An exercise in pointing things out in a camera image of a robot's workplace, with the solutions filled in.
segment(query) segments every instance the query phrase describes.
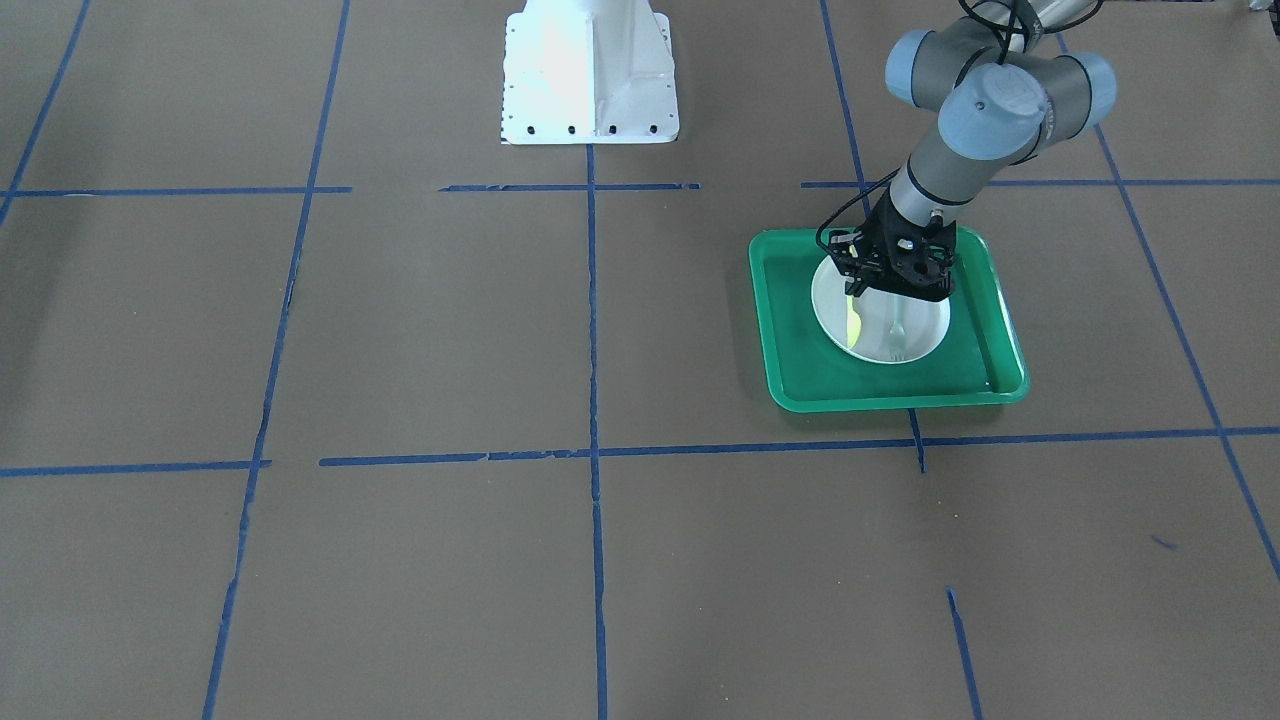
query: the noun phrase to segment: blue tape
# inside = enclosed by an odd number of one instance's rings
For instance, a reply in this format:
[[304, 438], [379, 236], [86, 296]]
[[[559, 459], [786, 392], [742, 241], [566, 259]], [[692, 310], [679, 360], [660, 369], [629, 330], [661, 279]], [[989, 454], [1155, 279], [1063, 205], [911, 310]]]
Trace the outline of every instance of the blue tape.
[[978, 679], [973, 674], [973, 659], [969, 656], [969, 637], [964, 630], [964, 618], [956, 605], [956, 591], [947, 587], [947, 605], [951, 607], [951, 625], [956, 632], [956, 646], [960, 648], [960, 665], [964, 666], [964, 684], [969, 688], [969, 706], [973, 720], [982, 720], [982, 698], [978, 697]]
[[[262, 460], [266, 468], [270, 460]], [[250, 460], [219, 462], [141, 462], [132, 465], [56, 465], [47, 468], [0, 468], [0, 478], [54, 478], [68, 475], [141, 475], [151, 473], [200, 473], [218, 470], [247, 470]]]
[[1125, 184], [1155, 187], [1230, 187], [1230, 186], [1272, 186], [1280, 184], [1280, 178], [1178, 178], [1178, 179], [1125, 179]]
[[[316, 195], [342, 195], [352, 192], [351, 186], [323, 186]], [[14, 197], [147, 197], [184, 195], [306, 195], [306, 187], [137, 187], [137, 188], [83, 188], [83, 190], [19, 190]]]
[[[1041, 433], [1021, 436], [964, 436], [964, 437], [915, 437], [919, 421], [913, 428], [911, 438], [863, 439], [863, 441], [819, 441], [819, 442], [772, 442], [739, 445], [675, 445], [645, 447], [602, 447], [600, 457], [654, 457], [667, 455], [733, 455], [745, 452], [810, 452], [840, 450], [878, 450], [891, 447], [948, 447], [983, 445], [1033, 445], [1068, 442], [1117, 442], [1132, 439], [1178, 439], [1219, 437], [1215, 428], [1166, 429], [1166, 430], [1116, 430], [1102, 433]], [[1280, 427], [1224, 428], [1226, 436], [1280, 436]], [[424, 465], [448, 462], [481, 461], [521, 461], [548, 459], [590, 457], [590, 448], [579, 450], [517, 450], [504, 452], [454, 452], [439, 455], [374, 455], [352, 457], [325, 457], [321, 468], [351, 468], [364, 465]]]
[[[1056, 37], [1062, 51], [1069, 53], [1066, 41], [1062, 36], [1059, 35]], [[1217, 406], [1213, 404], [1213, 397], [1208, 391], [1208, 383], [1204, 380], [1204, 374], [1201, 372], [1199, 363], [1196, 360], [1196, 352], [1192, 351], [1190, 340], [1187, 337], [1183, 322], [1178, 316], [1178, 309], [1174, 306], [1174, 300], [1169, 295], [1169, 287], [1165, 284], [1165, 277], [1160, 272], [1160, 266], [1156, 263], [1156, 255], [1152, 252], [1151, 243], [1147, 241], [1147, 233], [1143, 231], [1142, 222], [1138, 219], [1138, 211], [1134, 209], [1133, 200], [1129, 197], [1129, 190], [1125, 187], [1126, 182], [1120, 176], [1120, 168], [1116, 165], [1115, 155], [1111, 152], [1107, 137], [1102, 132], [1102, 126], [1094, 126], [1093, 131], [1098, 136], [1098, 143], [1102, 146], [1102, 155], [1107, 160], [1111, 176], [1115, 178], [1116, 186], [1120, 188], [1120, 197], [1124, 200], [1125, 210], [1129, 213], [1129, 222], [1133, 224], [1133, 229], [1138, 234], [1138, 242], [1142, 246], [1143, 256], [1147, 259], [1147, 266], [1151, 269], [1151, 277], [1156, 281], [1156, 290], [1160, 291], [1160, 297], [1165, 304], [1165, 311], [1169, 313], [1169, 319], [1172, 322], [1174, 331], [1178, 334], [1178, 342], [1181, 343], [1183, 354], [1187, 356], [1187, 363], [1192, 368], [1192, 375], [1196, 377], [1196, 384], [1201, 391], [1201, 397], [1204, 401], [1206, 410], [1208, 410], [1210, 419], [1213, 421], [1215, 432], [1222, 443], [1222, 452], [1226, 455], [1228, 464], [1231, 466], [1235, 483], [1239, 487], [1240, 495], [1244, 497], [1244, 503], [1249, 510], [1251, 518], [1253, 519], [1253, 527], [1258, 533], [1258, 539], [1262, 541], [1262, 547], [1267, 553], [1267, 559], [1271, 561], [1272, 573], [1276, 579], [1280, 580], [1280, 557], [1276, 555], [1275, 543], [1271, 542], [1271, 533], [1267, 530], [1262, 514], [1258, 511], [1257, 502], [1253, 500], [1253, 492], [1249, 489], [1248, 479], [1244, 477], [1244, 471], [1236, 461], [1235, 450], [1231, 447], [1229, 433], [1226, 428], [1222, 427], [1222, 419], [1219, 415]]]
[[45, 102], [40, 106], [40, 114], [36, 115], [36, 124], [31, 128], [31, 135], [27, 137], [27, 146], [22, 150], [22, 158], [18, 160], [18, 168], [13, 173], [13, 181], [9, 182], [9, 192], [5, 195], [4, 204], [0, 204], [0, 225], [4, 225], [5, 218], [9, 217], [9, 209], [13, 206], [14, 193], [22, 186], [22, 176], [27, 172], [27, 165], [31, 163], [31, 154], [36, 151], [36, 142], [40, 140], [40, 131], [45, 128], [45, 120], [49, 119], [49, 109], [54, 106], [54, 99], [58, 97], [58, 88], [63, 85], [63, 77], [67, 76], [67, 65], [72, 61], [72, 55], [76, 53], [76, 45], [79, 42], [81, 31], [84, 29], [84, 18], [88, 15], [88, 5], [91, 0], [84, 0], [81, 3], [81, 12], [76, 15], [76, 26], [72, 28], [72, 36], [67, 41], [67, 50], [63, 53], [63, 60], [58, 64], [58, 72], [54, 73], [54, 82], [49, 86], [49, 94], [45, 95]]
[[[1143, 187], [1234, 187], [1234, 186], [1275, 186], [1280, 184], [1280, 178], [1178, 178], [1178, 179], [1125, 179], [1126, 186]], [[992, 187], [1115, 187], [1115, 179], [997, 179], [987, 183]], [[832, 190], [832, 188], [858, 188], [865, 190], [870, 183], [858, 183], [855, 181], [805, 181], [800, 183], [803, 190]]]
[[924, 460], [924, 438], [920, 437], [920, 419], [915, 414], [915, 409], [910, 407], [906, 411], [908, 419], [911, 420], [911, 441], [915, 442], [915, 460], [920, 464], [920, 474], [929, 471], [929, 465]]
[[595, 703], [599, 720], [609, 717], [609, 673], [604, 628], [604, 523], [600, 514], [600, 425], [598, 383], [598, 322], [595, 265], [595, 146], [586, 146], [586, 300], [590, 309], [588, 336], [591, 348], [590, 379], [590, 459], [591, 459], [591, 553], [595, 575]]
[[338, 36], [334, 38], [333, 59], [329, 63], [329, 81], [325, 86], [324, 104], [320, 108], [320, 122], [316, 127], [315, 147], [311, 151], [311, 170], [307, 173], [307, 192], [302, 196], [302, 211], [298, 215], [298, 232], [293, 241], [293, 255], [289, 259], [289, 274], [284, 284], [284, 300], [280, 304], [280, 320], [275, 331], [275, 346], [271, 351], [271, 366], [266, 375], [266, 391], [262, 395], [262, 423], [253, 441], [253, 459], [248, 469], [248, 482], [244, 486], [244, 503], [241, 506], [239, 534], [236, 542], [236, 569], [227, 584], [223, 600], [223, 614], [218, 625], [218, 643], [214, 646], [214, 661], [209, 670], [209, 688], [205, 692], [202, 720], [212, 720], [214, 706], [218, 702], [218, 687], [223, 674], [223, 661], [227, 656], [227, 638], [230, 633], [232, 616], [236, 610], [236, 593], [239, 588], [241, 570], [244, 566], [244, 546], [248, 541], [250, 506], [257, 492], [259, 471], [262, 468], [262, 452], [266, 446], [266, 430], [271, 421], [271, 404], [275, 398], [275, 383], [280, 373], [280, 357], [284, 354], [284, 337], [289, 327], [289, 304], [293, 300], [293, 287], [298, 279], [298, 264], [302, 260], [302, 245], [306, 241], [307, 222], [311, 215], [311, 199], [320, 173], [320, 156], [324, 152], [325, 131], [329, 124], [329, 109], [333, 105], [333, 91], [338, 82], [338, 65], [342, 60], [342, 45], [347, 37], [347, 19], [351, 15], [351, 0], [343, 0], [342, 15], [338, 19]]
[[[845, 92], [845, 73], [840, 68], [840, 55], [836, 53], [836, 36], [831, 29], [831, 12], [827, 8], [827, 0], [818, 0], [818, 5], [822, 8], [822, 26], [827, 32], [827, 51], [831, 54], [831, 69], [836, 73], [836, 91], [840, 92], [840, 109], [845, 114], [845, 132], [849, 133], [849, 151], [854, 158], [854, 176], [858, 177], [858, 184], [863, 186], [867, 182], [867, 176], [863, 174], [863, 158], [858, 151], [858, 136], [854, 132], [854, 114], [849, 109], [849, 95]], [[863, 197], [863, 213], [867, 215], [872, 214], [872, 202], [867, 197]]]
[[605, 447], [602, 457], [640, 457], [653, 455], [732, 455], [739, 452], [805, 452], [817, 450], [874, 450], [886, 447], [915, 447], [911, 438], [900, 439], [844, 439], [819, 442], [762, 442], [742, 445], [666, 445], [652, 447]]
[[701, 190], [701, 183], [641, 182], [609, 184], [449, 184], [439, 192], [618, 192], [618, 191], [658, 191], [658, 190]]
[[1175, 429], [1175, 430], [1116, 430], [1108, 433], [1043, 433], [1027, 436], [968, 436], [968, 437], [927, 437], [925, 446], [954, 447], [969, 445], [1033, 445], [1044, 442], [1115, 442], [1125, 439], [1172, 439], [1217, 437], [1217, 429]]
[[1235, 436], [1280, 436], [1280, 427], [1261, 427], [1261, 428], [1222, 428], [1222, 433], [1235, 437]]

